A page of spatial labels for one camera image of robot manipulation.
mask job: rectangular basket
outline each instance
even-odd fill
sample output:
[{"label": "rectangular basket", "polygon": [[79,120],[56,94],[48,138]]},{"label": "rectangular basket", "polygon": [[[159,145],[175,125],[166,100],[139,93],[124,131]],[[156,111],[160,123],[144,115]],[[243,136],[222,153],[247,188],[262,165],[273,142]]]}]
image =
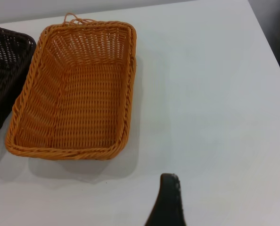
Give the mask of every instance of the rectangular basket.
[{"label": "rectangular basket", "polygon": [[35,47],[30,36],[0,28],[0,128],[22,91]]},{"label": "rectangular basket", "polygon": [[76,19],[41,34],[5,140],[13,154],[50,160],[114,158],[130,130],[136,31]]}]

